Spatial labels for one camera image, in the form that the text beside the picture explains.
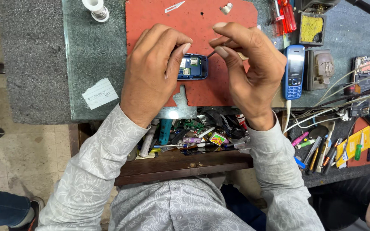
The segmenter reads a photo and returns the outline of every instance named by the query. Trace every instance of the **soldering sponge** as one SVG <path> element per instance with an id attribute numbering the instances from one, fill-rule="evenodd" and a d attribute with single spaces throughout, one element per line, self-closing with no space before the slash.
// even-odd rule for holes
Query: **soldering sponge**
<path id="1" fill-rule="evenodd" d="M 301 41 L 313 42 L 315 35 L 322 31 L 322 18 L 302 15 Z"/>

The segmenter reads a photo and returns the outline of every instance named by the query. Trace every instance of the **sleeve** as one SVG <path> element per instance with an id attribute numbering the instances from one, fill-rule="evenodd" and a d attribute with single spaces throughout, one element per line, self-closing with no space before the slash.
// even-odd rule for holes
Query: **sleeve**
<path id="1" fill-rule="evenodd" d="M 133 123 L 118 104 L 69 160 L 39 214 L 37 231 L 100 231 L 101 214 L 115 178 L 148 129 Z"/>
<path id="2" fill-rule="evenodd" d="M 323 231 L 320 219 L 308 203 L 310 193 L 295 162 L 295 150 L 282 134 L 278 119 L 268 131 L 251 128 L 248 131 L 257 180 L 268 203 L 266 230 Z"/>

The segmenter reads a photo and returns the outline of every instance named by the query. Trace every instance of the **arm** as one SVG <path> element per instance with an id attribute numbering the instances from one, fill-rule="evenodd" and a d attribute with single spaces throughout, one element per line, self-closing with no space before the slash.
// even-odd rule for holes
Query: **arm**
<path id="1" fill-rule="evenodd" d="M 295 150 L 282 134 L 279 122 L 265 132 L 249 129 L 249 134 L 256 177 L 268 203 L 266 229 L 323 231 L 308 203 L 310 194 L 294 160 Z"/>
<path id="2" fill-rule="evenodd" d="M 162 24 L 142 33 L 127 57 L 121 106 L 69 160 L 39 214 L 38 231 L 101 230 L 101 214 L 115 178 L 175 89 L 182 57 L 191 43 L 186 35 Z"/>
<path id="3" fill-rule="evenodd" d="M 117 105 L 69 160 L 39 215 L 38 230 L 101 230 L 101 214 L 115 178 L 146 131 Z"/>
<path id="4" fill-rule="evenodd" d="M 295 163 L 294 148 L 270 107 L 285 72 L 285 56 L 257 28 L 218 23 L 213 30 L 223 37 L 210 45 L 227 64 L 229 91 L 250 127 L 250 154 L 269 209 L 267 230 L 324 230 L 307 201 L 310 194 Z M 223 46 L 228 38 L 232 42 Z M 247 72 L 237 52 L 249 57 Z"/>

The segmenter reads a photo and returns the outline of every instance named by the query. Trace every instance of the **sneaker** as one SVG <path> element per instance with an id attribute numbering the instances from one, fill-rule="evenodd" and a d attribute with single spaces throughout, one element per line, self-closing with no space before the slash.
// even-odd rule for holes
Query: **sneaker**
<path id="1" fill-rule="evenodd" d="M 44 200 L 40 197 L 34 197 L 30 202 L 31 208 L 34 210 L 34 218 L 28 224 L 18 228 L 8 227 L 9 231 L 34 231 L 38 227 L 39 212 L 45 207 Z"/>

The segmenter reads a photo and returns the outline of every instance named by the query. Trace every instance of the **solder wire spool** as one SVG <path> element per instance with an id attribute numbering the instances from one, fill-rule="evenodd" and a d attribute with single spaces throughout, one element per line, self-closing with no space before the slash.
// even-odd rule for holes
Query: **solder wire spool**
<path id="1" fill-rule="evenodd" d="M 91 11 L 92 18 L 98 22 L 105 22 L 109 18 L 109 11 L 104 6 L 104 0 L 82 0 L 84 6 Z"/>

